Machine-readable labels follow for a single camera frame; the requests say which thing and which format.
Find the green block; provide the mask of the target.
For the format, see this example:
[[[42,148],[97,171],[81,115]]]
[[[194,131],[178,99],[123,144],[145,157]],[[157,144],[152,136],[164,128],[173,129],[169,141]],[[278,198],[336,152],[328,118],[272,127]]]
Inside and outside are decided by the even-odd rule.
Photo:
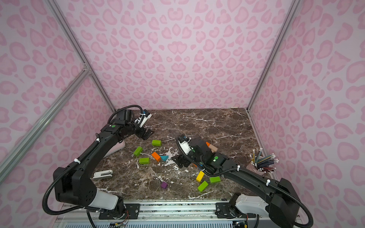
[[[150,163],[150,158],[140,158],[139,159],[139,164],[149,164]]]
[[[162,141],[161,140],[153,140],[152,141],[152,145],[153,146],[161,146],[162,145]]]
[[[140,154],[142,153],[142,151],[143,151],[143,148],[142,147],[137,147],[136,149],[135,149],[135,151],[133,152],[133,155],[135,156],[135,157],[139,157],[140,156]]]
[[[209,180],[210,180],[210,183],[219,183],[219,182],[221,182],[221,178],[219,176],[210,177]]]
[[[199,185],[199,187],[198,187],[198,190],[199,190],[199,192],[203,192],[207,187],[208,187],[208,182],[207,181],[203,181],[200,185]]]

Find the natural wood block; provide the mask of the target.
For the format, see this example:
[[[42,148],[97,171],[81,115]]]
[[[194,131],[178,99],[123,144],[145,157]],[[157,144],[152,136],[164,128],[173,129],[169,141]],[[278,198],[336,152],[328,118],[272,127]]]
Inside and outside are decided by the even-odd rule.
[[[213,151],[213,152],[217,152],[218,151],[218,148],[215,147],[214,145],[210,144],[209,145],[209,148]]]

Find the teal triangle block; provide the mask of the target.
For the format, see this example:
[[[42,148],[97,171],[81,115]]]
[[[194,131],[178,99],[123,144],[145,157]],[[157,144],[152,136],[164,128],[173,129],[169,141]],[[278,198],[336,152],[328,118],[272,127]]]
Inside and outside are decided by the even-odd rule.
[[[169,156],[167,156],[167,155],[163,155],[163,156],[160,156],[161,157],[161,159],[163,160],[163,161],[167,161],[168,160],[168,158],[169,158]]]

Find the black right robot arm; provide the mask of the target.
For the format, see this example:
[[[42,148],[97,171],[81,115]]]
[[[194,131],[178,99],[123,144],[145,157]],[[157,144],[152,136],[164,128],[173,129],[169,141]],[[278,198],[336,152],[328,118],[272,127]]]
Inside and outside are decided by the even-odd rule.
[[[175,142],[180,153],[172,160],[179,168],[192,163],[209,177],[224,177],[250,190],[267,203],[264,210],[281,228],[311,228],[314,225],[311,212],[301,202],[290,181],[266,178],[242,168],[226,155],[212,152],[200,137],[179,135]]]

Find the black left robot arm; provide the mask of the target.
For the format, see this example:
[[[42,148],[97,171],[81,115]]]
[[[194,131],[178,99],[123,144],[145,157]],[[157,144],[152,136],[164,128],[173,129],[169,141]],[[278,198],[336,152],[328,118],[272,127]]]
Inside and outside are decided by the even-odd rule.
[[[61,215],[77,209],[102,211],[114,218],[125,215],[122,197],[99,190],[91,177],[105,155],[118,143],[131,135],[147,140],[154,131],[144,124],[151,118],[150,112],[139,105],[129,105],[116,110],[107,124],[96,134],[95,141],[67,167],[57,168],[53,182],[42,199],[42,208],[48,215]],[[51,192],[58,202],[72,204],[69,209],[54,211],[48,205]]]

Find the pink pencil case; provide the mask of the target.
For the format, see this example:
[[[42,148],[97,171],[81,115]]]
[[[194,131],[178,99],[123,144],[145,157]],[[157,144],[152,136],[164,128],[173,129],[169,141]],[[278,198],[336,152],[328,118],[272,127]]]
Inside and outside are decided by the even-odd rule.
[[[118,152],[125,147],[125,142],[118,142],[116,145],[114,145],[104,156],[104,158],[108,157],[109,155],[112,155],[115,152]]]

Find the yellow block centre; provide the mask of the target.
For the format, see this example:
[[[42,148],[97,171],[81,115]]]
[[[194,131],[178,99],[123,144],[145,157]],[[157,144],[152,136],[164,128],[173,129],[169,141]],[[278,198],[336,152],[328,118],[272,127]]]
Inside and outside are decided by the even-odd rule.
[[[205,173],[202,172],[202,171],[200,171],[199,174],[198,174],[198,176],[196,177],[196,181],[199,182],[199,183],[201,183],[204,175],[205,175]]]

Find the green block bottom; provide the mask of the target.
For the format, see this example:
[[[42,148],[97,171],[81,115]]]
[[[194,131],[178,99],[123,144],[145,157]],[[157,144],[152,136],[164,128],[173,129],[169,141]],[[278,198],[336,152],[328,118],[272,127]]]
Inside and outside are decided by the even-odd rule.
[[[203,192],[207,187],[208,187],[208,182],[207,181],[203,181],[200,185],[199,185],[199,187],[198,187],[198,190],[199,190],[199,192]]]

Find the purple cube block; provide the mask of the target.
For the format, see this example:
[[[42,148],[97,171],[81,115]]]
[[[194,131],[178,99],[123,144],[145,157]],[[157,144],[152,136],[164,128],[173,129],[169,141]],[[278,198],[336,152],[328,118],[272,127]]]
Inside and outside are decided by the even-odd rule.
[[[167,182],[162,182],[161,183],[161,187],[163,188],[163,189],[167,189],[167,187],[168,187],[168,183]]]

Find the white stapler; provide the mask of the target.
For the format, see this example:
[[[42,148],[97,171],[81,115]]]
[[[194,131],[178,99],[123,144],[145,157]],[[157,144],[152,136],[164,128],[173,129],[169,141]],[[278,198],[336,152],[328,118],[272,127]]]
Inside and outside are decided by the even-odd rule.
[[[93,175],[94,180],[102,180],[102,179],[108,179],[112,178],[113,171],[112,170],[105,170],[105,171],[99,171],[95,172]]]

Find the bundle of pencils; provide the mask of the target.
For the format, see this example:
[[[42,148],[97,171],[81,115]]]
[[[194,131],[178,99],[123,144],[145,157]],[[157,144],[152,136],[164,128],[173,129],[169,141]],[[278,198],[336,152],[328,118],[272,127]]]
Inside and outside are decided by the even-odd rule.
[[[251,165],[254,169],[261,173],[274,173],[276,171],[275,165],[279,163],[279,159],[275,154],[263,155],[263,149],[260,148],[258,151],[252,150]]]

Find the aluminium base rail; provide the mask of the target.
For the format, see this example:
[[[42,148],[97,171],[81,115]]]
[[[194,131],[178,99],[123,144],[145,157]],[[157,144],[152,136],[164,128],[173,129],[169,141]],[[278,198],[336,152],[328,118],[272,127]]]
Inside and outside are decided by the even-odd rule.
[[[275,228],[268,215],[255,211],[240,218],[228,214],[228,202],[204,200],[128,200],[129,215],[115,219],[79,209],[59,215],[54,228]]]

